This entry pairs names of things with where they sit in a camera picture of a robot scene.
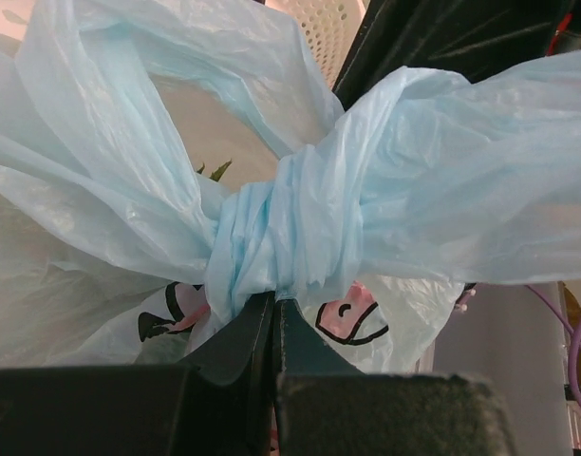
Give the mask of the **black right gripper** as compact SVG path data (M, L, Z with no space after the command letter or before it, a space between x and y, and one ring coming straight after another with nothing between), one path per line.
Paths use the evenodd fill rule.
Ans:
M333 86L359 98L395 69L455 71L479 82L581 38L581 1L372 1Z

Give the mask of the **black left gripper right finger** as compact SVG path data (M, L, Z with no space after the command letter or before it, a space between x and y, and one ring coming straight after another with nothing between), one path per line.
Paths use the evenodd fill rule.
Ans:
M503 402L456 374L366 374L275 304L275 412L283 455L514 455Z

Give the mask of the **light blue plastic bag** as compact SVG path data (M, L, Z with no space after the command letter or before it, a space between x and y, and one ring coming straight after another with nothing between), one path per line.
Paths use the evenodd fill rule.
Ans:
M130 363L360 281L384 333L345 358L408 371L465 284L580 278L581 50L401 67L348 109L253 1L39 1L0 51L0 367Z

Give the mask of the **orange fake pineapple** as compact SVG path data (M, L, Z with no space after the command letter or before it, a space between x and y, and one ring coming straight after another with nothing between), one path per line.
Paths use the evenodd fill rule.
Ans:
M222 163L217 169L210 173L209 179L211 181L219 182L226 173L226 171L228 170L228 168L232 165L232 163L233 163L232 160L228 160ZM205 171L205 168L206 168L205 163L203 163L197 170L197 173L199 175L202 175L203 172Z

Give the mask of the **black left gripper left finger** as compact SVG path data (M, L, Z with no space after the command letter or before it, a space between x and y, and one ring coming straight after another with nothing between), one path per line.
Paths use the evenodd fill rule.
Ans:
M0 455L266 455L274 298L173 364L0 370Z

